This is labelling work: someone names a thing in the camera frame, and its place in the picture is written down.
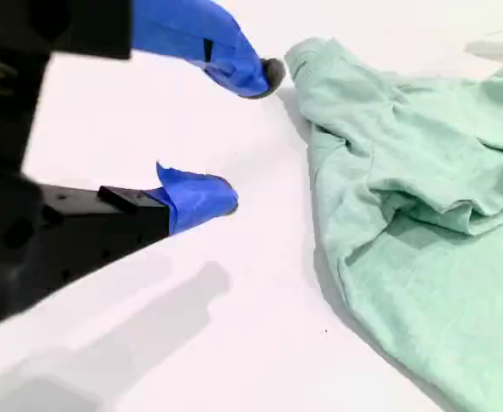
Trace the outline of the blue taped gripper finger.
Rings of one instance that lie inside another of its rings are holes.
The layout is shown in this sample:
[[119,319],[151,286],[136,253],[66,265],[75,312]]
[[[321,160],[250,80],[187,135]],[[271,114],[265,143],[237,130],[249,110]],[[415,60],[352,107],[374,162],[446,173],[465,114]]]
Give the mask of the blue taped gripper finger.
[[178,58],[238,96],[273,94],[285,76],[277,58],[261,58],[237,21],[213,1],[135,1],[132,48]]

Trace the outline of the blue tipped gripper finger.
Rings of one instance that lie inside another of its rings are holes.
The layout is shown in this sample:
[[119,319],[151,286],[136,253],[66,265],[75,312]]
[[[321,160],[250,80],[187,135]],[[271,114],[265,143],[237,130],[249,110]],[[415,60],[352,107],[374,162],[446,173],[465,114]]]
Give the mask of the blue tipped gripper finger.
[[221,177],[162,165],[156,173],[160,185],[148,190],[45,186],[40,286],[47,294],[238,208],[235,189]]

